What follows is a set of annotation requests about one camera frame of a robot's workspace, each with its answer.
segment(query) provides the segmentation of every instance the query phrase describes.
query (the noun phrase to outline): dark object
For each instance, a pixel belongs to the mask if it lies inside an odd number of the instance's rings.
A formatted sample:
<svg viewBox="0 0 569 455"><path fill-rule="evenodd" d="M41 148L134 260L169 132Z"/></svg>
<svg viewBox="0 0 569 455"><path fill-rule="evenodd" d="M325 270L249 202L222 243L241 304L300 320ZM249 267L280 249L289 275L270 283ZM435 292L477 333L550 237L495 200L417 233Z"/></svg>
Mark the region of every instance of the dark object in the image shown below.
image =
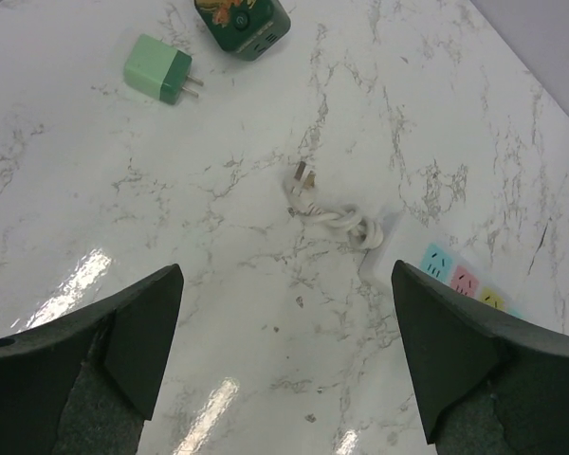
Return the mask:
<svg viewBox="0 0 569 455"><path fill-rule="evenodd" d="M401 261L392 284L426 440L440 455L569 455L569 337Z"/></svg>
<svg viewBox="0 0 569 455"><path fill-rule="evenodd" d="M137 452L152 418L183 277L165 267L118 294L0 339L0 455Z"/></svg>
<svg viewBox="0 0 569 455"><path fill-rule="evenodd" d="M279 0L194 0L194 5L217 44L243 60L257 59L291 28Z"/></svg>

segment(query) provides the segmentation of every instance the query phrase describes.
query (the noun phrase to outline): wall adapter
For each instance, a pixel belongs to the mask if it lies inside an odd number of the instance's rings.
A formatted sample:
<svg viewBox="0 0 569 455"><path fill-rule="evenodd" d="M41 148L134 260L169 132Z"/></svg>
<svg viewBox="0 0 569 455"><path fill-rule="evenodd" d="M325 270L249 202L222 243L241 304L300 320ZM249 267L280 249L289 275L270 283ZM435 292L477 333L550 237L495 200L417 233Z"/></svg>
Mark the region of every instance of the wall adapter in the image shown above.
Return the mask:
<svg viewBox="0 0 569 455"><path fill-rule="evenodd" d="M181 91L198 98L184 86L186 80L204 85L190 76L192 57L148 35L140 35L124 65L124 81L156 100L175 104Z"/></svg>

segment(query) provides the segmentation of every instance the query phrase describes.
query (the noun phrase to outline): white cable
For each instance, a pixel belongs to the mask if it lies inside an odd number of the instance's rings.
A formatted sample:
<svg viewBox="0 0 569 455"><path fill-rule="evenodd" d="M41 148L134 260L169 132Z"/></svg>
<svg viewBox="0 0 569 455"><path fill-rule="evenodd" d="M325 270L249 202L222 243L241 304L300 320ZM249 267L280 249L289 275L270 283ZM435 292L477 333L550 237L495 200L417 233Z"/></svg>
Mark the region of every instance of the white cable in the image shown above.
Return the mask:
<svg viewBox="0 0 569 455"><path fill-rule="evenodd" d="M305 163L302 161L295 172L284 180L284 192L291 208L307 225L324 225L336 233L347 233L350 244L356 249L374 249L383 242L381 225L360 213L354 204L323 209L316 205L316 175L310 172L305 180Z"/></svg>

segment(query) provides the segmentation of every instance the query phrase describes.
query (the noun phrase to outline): power plug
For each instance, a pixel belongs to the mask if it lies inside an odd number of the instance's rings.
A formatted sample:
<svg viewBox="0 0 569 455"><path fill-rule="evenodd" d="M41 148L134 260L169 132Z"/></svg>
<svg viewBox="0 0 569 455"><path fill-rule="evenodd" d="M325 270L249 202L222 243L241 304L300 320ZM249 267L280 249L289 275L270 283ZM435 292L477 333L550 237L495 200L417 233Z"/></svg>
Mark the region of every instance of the power plug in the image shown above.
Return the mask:
<svg viewBox="0 0 569 455"><path fill-rule="evenodd" d="M323 225L334 233L347 234L350 244L357 249L377 248L381 245L383 234L375 220L360 213L354 204L346 204L328 209L316 202L316 174L306 172L307 165L300 162L294 174L284 179L284 193L294 212L307 225Z"/></svg>
<svg viewBox="0 0 569 455"><path fill-rule="evenodd" d="M386 216L382 230L382 244L369 251L360 265L358 274L362 280L392 294L392 272L396 261L402 260L460 294L519 316L508 295L486 273L452 251L441 232L423 226L406 212Z"/></svg>
<svg viewBox="0 0 569 455"><path fill-rule="evenodd" d="M217 44L243 60L257 59L291 28L279 0L194 0L194 5Z"/></svg>
<svg viewBox="0 0 569 455"><path fill-rule="evenodd" d="M187 80L204 85L190 76L192 57L148 35L140 35L124 65L124 81L141 93L175 104L181 91L198 98L187 88Z"/></svg>

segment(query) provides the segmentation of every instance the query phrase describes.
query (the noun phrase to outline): extension cord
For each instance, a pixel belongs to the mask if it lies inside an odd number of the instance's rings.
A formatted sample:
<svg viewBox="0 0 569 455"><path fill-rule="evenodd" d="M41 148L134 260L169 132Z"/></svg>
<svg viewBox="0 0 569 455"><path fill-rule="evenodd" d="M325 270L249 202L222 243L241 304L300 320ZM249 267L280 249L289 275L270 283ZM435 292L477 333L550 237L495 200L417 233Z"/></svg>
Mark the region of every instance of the extension cord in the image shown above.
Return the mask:
<svg viewBox="0 0 569 455"><path fill-rule="evenodd" d="M445 236L423 226L406 212L391 213L382 225L384 241L367 253L358 275L381 292L391 294L392 271L402 260L455 291L518 316L509 296L444 242Z"/></svg>
<svg viewBox="0 0 569 455"><path fill-rule="evenodd" d="M295 174L284 180L289 204L304 223L347 233L353 247L369 250L358 271L364 282L392 295L392 272L401 260L460 294L520 318L509 296L487 273L452 251L442 232L423 226L406 212L391 213L380 224L360 214L355 205L324 209L316 202L315 179L316 174L307 173L302 161Z"/></svg>

